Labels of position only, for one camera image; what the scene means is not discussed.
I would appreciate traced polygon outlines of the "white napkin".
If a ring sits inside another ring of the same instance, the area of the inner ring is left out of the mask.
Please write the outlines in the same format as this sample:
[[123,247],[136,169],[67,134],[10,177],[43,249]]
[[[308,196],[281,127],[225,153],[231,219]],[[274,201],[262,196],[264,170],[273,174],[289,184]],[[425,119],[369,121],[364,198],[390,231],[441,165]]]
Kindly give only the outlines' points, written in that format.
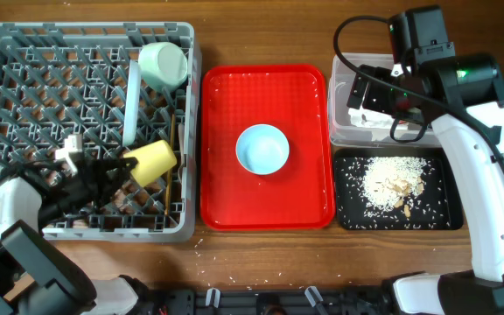
[[365,108],[349,108],[350,124],[355,127],[390,129],[394,119],[387,114]]

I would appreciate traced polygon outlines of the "clear plastic bin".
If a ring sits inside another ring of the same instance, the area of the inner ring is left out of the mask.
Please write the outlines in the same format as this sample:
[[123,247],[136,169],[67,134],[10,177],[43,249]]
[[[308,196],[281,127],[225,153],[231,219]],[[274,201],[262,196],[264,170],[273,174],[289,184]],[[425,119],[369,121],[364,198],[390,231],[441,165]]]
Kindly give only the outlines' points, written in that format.
[[401,122],[395,136],[390,129],[362,128],[350,124],[347,101],[354,82],[355,73],[343,65],[339,58],[332,61],[332,76],[328,83],[328,121],[332,144],[336,146],[384,147],[396,146],[400,139],[403,146],[438,147],[440,145],[431,129],[427,129],[422,139],[412,143],[420,130],[414,123]]

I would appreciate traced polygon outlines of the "yellow plastic cup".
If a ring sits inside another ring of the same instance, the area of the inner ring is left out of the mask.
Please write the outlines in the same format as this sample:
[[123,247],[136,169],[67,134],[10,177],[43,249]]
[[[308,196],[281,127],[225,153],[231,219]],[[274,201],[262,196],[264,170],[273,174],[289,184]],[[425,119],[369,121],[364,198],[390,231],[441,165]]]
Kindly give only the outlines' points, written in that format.
[[137,160],[136,167],[130,173],[140,186],[155,182],[177,164],[172,147],[165,140],[147,144],[125,153],[122,157]]

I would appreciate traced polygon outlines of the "large light blue plate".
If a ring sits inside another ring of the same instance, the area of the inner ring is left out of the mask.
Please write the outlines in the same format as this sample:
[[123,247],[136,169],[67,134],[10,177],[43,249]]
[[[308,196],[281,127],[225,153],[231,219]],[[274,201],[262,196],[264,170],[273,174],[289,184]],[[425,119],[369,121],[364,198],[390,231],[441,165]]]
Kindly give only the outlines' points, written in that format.
[[135,142],[137,117],[141,88],[141,69],[136,60],[129,62],[129,76],[124,111],[122,145],[130,146]]

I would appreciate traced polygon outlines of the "wooden chopstick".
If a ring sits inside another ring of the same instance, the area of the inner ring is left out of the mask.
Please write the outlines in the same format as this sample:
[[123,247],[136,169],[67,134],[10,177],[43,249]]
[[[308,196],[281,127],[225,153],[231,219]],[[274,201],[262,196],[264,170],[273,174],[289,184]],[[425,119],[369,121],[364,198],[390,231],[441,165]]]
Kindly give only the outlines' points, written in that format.
[[[169,145],[171,149],[174,150],[174,140],[175,140],[175,129],[176,127],[176,116],[175,113],[171,115],[171,127],[170,127],[170,140]],[[171,209],[171,195],[172,195],[172,169],[167,172],[167,187],[165,190],[165,209],[164,209],[164,222],[169,220],[169,213]]]

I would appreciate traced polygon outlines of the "green bowl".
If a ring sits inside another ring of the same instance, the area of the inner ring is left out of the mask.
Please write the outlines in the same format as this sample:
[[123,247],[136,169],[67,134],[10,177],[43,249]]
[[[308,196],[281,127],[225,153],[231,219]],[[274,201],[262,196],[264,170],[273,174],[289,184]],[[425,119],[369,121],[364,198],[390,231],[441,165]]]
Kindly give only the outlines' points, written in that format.
[[138,56],[143,81],[153,90],[174,92],[188,75],[187,57],[170,42],[145,45]]

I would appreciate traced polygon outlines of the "light blue small bowl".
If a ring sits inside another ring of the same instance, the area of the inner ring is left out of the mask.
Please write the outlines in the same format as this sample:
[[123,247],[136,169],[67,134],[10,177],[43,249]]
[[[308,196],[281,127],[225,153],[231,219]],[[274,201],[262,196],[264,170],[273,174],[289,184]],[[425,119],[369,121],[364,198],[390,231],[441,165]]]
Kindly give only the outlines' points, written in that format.
[[287,163],[290,143],[286,135],[269,124],[256,124],[246,128],[237,138],[236,158],[247,172],[270,175]]

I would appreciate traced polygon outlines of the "white plastic fork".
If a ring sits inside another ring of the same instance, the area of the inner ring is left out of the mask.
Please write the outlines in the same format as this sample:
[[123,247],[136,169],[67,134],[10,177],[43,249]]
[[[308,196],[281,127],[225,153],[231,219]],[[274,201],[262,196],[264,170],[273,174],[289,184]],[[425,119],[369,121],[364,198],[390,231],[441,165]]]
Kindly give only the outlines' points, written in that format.
[[178,146],[180,152],[180,165],[178,167],[178,173],[183,173],[183,169],[186,167],[186,149],[185,149],[185,125],[180,123],[178,125]]

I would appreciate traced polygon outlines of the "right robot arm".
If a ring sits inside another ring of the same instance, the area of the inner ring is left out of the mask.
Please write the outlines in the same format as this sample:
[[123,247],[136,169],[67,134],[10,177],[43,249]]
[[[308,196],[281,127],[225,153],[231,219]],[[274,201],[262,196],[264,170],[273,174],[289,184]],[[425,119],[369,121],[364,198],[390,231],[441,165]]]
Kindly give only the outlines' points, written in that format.
[[395,314],[504,314],[504,80],[487,53],[458,56],[440,7],[386,19],[389,70],[355,68],[352,99],[432,130],[451,166],[472,244],[472,267],[408,274],[383,285]]

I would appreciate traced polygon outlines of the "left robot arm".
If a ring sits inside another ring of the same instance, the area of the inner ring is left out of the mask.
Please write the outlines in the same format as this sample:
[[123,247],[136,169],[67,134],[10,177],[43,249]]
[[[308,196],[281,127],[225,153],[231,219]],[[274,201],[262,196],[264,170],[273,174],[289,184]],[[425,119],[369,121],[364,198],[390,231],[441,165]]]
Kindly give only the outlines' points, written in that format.
[[0,314],[128,314],[139,300],[130,278],[90,280],[42,230],[108,203],[137,159],[86,157],[80,135],[56,154],[14,163],[0,178]]

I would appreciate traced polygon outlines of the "grey dishwasher rack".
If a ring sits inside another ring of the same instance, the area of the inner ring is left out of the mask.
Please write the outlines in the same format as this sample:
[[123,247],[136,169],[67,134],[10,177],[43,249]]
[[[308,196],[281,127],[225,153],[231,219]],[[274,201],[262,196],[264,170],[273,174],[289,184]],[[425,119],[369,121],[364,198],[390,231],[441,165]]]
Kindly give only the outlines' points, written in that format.
[[[70,134],[85,155],[120,158],[131,60],[148,44],[170,42],[187,57],[188,75],[174,92],[140,88],[135,147],[169,143],[176,116],[171,209],[167,174],[133,182],[105,206],[86,206],[49,225],[49,240],[184,242],[195,226],[201,51],[186,22],[0,23],[0,175],[14,163],[49,160]],[[178,125],[185,125],[186,167],[179,173]]]

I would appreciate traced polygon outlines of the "red plastic tray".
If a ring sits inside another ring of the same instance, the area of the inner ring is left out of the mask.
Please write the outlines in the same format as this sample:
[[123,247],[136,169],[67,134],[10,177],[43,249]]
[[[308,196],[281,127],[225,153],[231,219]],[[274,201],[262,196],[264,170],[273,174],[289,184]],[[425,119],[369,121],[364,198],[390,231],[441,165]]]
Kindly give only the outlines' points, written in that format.
[[[323,228],[335,214],[326,83],[311,65],[217,66],[202,83],[200,207],[220,231]],[[237,139],[257,124],[281,130],[285,165],[247,171]]]

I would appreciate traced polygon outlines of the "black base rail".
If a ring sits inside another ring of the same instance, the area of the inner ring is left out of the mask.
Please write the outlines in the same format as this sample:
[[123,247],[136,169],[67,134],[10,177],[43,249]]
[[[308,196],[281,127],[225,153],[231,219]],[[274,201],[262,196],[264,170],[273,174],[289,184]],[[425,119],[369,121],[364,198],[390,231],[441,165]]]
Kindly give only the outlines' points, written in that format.
[[263,314],[391,314],[390,296],[378,286],[349,286],[323,290],[172,290],[159,291],[147,314],[263,315]]

